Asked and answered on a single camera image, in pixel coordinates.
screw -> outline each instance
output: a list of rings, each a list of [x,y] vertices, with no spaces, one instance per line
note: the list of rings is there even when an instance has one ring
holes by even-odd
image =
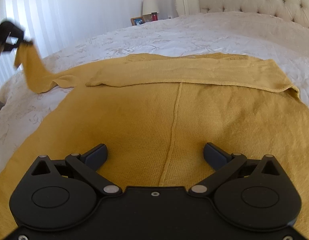
[[[157,196],[159,196],[159,195],[160,195],[160,193],[159,193],[159,192],[154,191],[154,192],[152,192],[152,193],[151,193],[151,195],[152,195],[152,196],[154,196],[154,197],[157,197]]]
[[[28,240],[28,238],[24,235],[18,237],[18,240]]]
[[[103,191],[109,194],[117,193],[119,190],[120,188],[116,185],[108,185],[103,188]]]
[[[208,188],[206,186],[203,185],[194,185],[191,190],[195,193],[205,193]]]

knit fabric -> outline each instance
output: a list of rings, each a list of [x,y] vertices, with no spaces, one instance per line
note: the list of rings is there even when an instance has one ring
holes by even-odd
[[[309,238],[309,109],[273,60],[139,54],[52,74],[33,46],[22,45],[20,63],[36,93],[74,89],[0,174],[0,237],[16,226],[9,198],[38,155],[63,159],[105,143],[98,173],[123,189],[189,188],[214,172],[203,158],[212,142],[250,159],[273,154],[301,195],[295,228]]]

striped wallpaper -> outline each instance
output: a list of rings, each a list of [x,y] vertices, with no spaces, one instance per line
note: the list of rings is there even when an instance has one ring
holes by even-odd
[[[131,26],[141,6],[142,0],[0,0],[0,21],[19,22],[46,57],[75,41]],[[15,53],[0,57],[0,84],[14,73]]]

lamp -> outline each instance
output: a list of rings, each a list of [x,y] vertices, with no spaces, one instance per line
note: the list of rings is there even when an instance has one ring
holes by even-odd
[[[143,15],[151,14],[151,20],[157,21],[159,12],[157,0],[143,0]]]

triangular cutout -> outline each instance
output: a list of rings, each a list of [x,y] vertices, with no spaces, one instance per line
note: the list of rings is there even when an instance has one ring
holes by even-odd
[[[273,163],[271,161],[268,161],[266,163],[266,165],[264,166],[262,173],[264,174],[271,174],[271,175],[275,175],[275,176],[279,176],[279,172],[277,171],[277,169],[275,168],[275,166],[273,165]]]
[[[32,172],[32,175],[41,175],[47,173],[50,173],[48,165],[45,161],[40,161],[35,170]]]

